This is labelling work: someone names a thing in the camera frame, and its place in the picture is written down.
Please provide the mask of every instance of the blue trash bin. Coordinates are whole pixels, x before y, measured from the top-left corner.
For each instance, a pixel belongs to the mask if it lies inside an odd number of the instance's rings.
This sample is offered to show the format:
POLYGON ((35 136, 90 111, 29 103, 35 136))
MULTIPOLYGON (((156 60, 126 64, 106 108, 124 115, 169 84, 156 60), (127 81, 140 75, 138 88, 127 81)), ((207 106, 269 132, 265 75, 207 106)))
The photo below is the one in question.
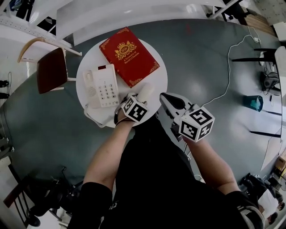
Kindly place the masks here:
POLYGON ((263 107, 263 98, 260 95, 243 96, 243 105, 260 112, 263 107))

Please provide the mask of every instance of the book cover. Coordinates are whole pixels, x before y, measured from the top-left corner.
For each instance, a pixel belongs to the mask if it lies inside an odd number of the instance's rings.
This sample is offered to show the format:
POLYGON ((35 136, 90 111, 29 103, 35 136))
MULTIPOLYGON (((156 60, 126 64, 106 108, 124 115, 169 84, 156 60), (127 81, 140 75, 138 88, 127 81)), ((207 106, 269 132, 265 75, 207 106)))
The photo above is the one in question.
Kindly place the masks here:
POLYGON ((99 48, 131 88, 160 67, 128 27, 104 41, 99 48))

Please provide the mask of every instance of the round white table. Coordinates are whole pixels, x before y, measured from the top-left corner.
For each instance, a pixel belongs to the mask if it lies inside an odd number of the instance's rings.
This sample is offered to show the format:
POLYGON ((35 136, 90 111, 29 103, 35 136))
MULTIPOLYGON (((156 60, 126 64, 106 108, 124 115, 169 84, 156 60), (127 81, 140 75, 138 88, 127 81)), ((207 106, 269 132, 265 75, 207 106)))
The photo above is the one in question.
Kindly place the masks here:
MULTIPOLYGON (((121 100, 129 92, 139 93, 146 83, 150 83, 155 87, 154 92, 152 93, 152 95, 147 101, 148 102, 147 107, 149 109, 149 112, 145 115, 145 117, 143 117, 141 122, 136 123, 135 126, 147 121, 149 118, 152 117, 152 115, 156 113, 156 111, 161 106, 161 103, 159 100, 160 94, 162 92, 166 92, 167 86, 168 86, 167 70, 159 53, 148 43, 142 40, 140 41, 147 48, 147 50, 152 54, 155 60, 159 63, 160 68, 152 72, 149 76, 144 78, 133 88, 130 88, 123 81, 123 79, 119 75, 116 74, 119 97, 121 100)), ((94 47, 92 47, 87 52, 87 54, 84 56, 84 58, 82 59, 80 63, 79 69, 77 70, 76 92, 77 92, 77 96, 79 98, 80 104, 82 105, 83 108, 88 102, 88 97, 87 97, 87 93, 85 90, 84 79, 83 79, 83 71, 93 70, 93 69, 96 69, 98 66, 109 64, 109 62, 107 61, 107 59, 104 57, 104 55, 99 49, 99 45, 102 44, 103 42, 104 40, 96 44, 94 47)), ((113 117, 114 117, 115 109, 116 109, 116 106, 98 108, 98 109, 92 109, 88 107, 87 113, 89 114, 89 116, 91 116, 94 120, 96 120, 99 123, 106 123, 108 120, 110 120, 106 126, 114 128, 115 124, 113 121, 113 117)))

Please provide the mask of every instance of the gold corner decoration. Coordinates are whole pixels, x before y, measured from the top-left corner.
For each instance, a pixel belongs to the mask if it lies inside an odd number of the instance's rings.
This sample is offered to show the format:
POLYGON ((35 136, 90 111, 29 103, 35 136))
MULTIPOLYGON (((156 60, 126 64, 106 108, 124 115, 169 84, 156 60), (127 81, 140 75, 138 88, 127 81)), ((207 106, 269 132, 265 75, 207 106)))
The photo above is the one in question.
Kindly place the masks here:
POLYGON ((110 40, 110 39, 107 39, 106 41, 104 41, 104 42, 102 43, 102 45, 100 45, 100 47, 101 47, 103 50, 105 50, 105 46, 107 45, 107 43, 109 42, 109 40, 110 40))
POLYGON ((160 67, 160 65, 157 63, 157 61, 154 61, 154 66, 151 68, 150 73, 155 71, 159 67, 160 67))
POLYGON ((117 34, 121 34, 123 32, 129 32, 129 29, 127 29, 126 27, 120 31, 117 32, 117 34))
POLYGON ((137 79, 135 81, 129 80, 129 83, 131 83, 132 86, 134 86, 135 84, 139 83, 141 80, 142 80, 142 78, 141 79, 137 79))
POLYGON ((128 54, 130 54, 133 50, 137 48, 137 46, 133 42, 127 41, 125 44, 124 42, 119 43, 117 46, 119 50, 115 50, 115 56, 118 58, 118 60, 122 60, 124 57, 126 57, 128 54))

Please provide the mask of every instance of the gray floor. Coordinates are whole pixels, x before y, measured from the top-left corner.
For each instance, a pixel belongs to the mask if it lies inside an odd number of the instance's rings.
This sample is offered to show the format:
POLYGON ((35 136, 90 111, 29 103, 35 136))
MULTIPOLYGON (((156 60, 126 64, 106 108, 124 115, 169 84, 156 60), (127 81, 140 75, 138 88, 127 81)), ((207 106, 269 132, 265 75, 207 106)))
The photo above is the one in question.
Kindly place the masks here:
MULTIPOLYGON (((182 94, 198 105, 224 92, 228 80, 228 49, 249 34, 245 26, 209 20, 158 21, 130 28, 161 55, 168 72, 168 91, 182 94)), ((85 55, 96 43, 113 33, 86 41, 76 50, 85 55)), ((258 33, 262 47, 280 46, 277 38, 258 33)), ((259 56, 259 53, 253 52, 253 48, 259 48, 259 45, 250 37, 245 40, 233 49, 230 58, 259 56)), ((81 57, 68 55, 70 77, 76 77, 81 60, 81 57)), ((216 118, 212 133, 207 138, 216 152, 229 163, 236 179, 248 172, 259 173, 265 157, 269 138, 250 134, 249 129, 267 129, 276 133, 281 124, 279 117, 258 113, 241 105, 242 95, 261 94, 261 70, 258 63, 231 62, 228 93, 206 106, 216 118)), ((67 167, 68 176, 83 176, 94 152, 112 131, 108 127, 98 128, 84 116, 75 83, 69 82, 65 88, 40 95, 36 78, 32 76, 5 104, 4 111, 16 149, 13 165, 21 178, 28 173, 57 177, 63 165, 67 167)), ((269 97, 265 96, 265 103, 268 101, 269 97)), ((159 114, 166 132, 176 142, 169 130, 171 121, 162 108, 159 114)), ((192 166, 197 174, 193 160, 192 166)))

